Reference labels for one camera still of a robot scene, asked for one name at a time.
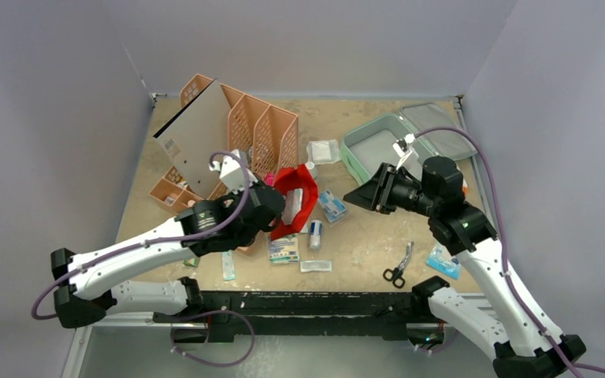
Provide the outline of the red first aid pouch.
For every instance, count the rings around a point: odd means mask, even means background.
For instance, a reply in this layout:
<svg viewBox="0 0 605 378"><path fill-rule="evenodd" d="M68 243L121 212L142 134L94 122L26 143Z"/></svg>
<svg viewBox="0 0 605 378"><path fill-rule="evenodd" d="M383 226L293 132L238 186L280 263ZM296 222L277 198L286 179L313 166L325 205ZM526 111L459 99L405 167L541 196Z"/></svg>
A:
<svg viewBox="0 0 605 378"><path fill-rule="evenodd" d="M295 217L292 225L285 225L281 221L277 227L270 232L270 238L272 240L302 231L306 222L310 219L318 199L317 183L304 164L295 168L290 167L280 169L275 178L274 188L283 196L290 190L302 188L303 199L302 209Z"/></svg>

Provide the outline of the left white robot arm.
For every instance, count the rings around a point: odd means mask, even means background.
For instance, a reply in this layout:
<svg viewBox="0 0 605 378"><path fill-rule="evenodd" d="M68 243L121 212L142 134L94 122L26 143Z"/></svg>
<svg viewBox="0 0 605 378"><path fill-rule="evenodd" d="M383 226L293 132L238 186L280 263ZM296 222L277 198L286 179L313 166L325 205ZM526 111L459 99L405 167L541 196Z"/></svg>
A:
<svg viewBox="0 0 605 378"><path fill-rule="evenodd" d="M284 207L282 194L258 183L240 194L198 201L156 228L101 250L55 250L50 255L57 284L55 316L63 328L148 310L196 321L203 300L191 280L152 284L135 277L173 262L250 246L259 232L277 226Z"/></svg>

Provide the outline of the teal printed plaster packet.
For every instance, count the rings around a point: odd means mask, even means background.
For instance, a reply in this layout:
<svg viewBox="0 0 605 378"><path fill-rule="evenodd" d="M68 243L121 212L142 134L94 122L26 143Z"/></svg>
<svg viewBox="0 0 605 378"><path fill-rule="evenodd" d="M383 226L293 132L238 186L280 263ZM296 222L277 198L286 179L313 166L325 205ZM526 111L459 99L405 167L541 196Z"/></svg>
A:
<svg viewBox="0 0 605 378"><path fill-rule="evenodd" d="M232 281L236 278L236 271L231 250L221 254L221 268L224 281Z"/></svg>

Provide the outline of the teal bandage strip packet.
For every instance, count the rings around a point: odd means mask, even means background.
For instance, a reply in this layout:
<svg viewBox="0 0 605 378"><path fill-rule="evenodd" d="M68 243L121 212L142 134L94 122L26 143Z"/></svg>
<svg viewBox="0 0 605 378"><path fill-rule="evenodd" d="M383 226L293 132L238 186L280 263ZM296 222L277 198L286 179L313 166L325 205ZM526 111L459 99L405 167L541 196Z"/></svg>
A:
<svg viewBox="0 0 605 378"><path fill-rule="evenodd" d="M281 220L285 225L292 225L295 217L302 209L303 189L296 188L287 192L284 196L285 206Z"/></svg>

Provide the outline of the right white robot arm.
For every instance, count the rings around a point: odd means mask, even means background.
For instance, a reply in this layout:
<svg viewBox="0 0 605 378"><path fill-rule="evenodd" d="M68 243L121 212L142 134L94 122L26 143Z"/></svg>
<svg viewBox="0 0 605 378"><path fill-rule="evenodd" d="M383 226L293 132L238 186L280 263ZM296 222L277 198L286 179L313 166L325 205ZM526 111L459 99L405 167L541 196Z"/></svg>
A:
<svg viewBox="0 0 605 378"><path fill-rule="evenodd" d="M434 276L412 287L416 318L436 317L451 325L485 353L499 377L557 377L570 371L585 344L557 326L527 291L491 222L466 200L463 180L447 157L426 159L419 180L404 167L383 163L343 200L377 213L404 209L426 217L433 238L473 277L497 316L469 304Z"/></svg>

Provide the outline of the alcohol wipes bag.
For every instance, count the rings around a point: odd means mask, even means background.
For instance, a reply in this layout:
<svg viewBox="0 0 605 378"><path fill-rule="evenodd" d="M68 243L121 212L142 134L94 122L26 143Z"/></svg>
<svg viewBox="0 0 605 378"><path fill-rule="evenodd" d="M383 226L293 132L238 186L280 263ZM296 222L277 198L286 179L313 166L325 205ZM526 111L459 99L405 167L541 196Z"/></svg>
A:
<svg viewBox="0 0 605 378"><path fill-rule="evenodd" d="M346 205L330 190L320 192L317 202L330 224L336 224L347 216Z"/></svg>

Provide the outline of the clear packet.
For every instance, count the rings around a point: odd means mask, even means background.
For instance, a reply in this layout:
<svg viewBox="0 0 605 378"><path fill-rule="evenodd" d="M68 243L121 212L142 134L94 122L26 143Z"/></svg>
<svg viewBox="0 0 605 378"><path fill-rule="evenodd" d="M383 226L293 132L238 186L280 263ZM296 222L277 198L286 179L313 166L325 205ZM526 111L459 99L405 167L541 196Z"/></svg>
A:
<svg viewBox="0 0 605 378"><path fill-rule="evenodd" d="M326 260L305 260L300 261L299 268L301 272L331 272L332 262Z"/></svg>

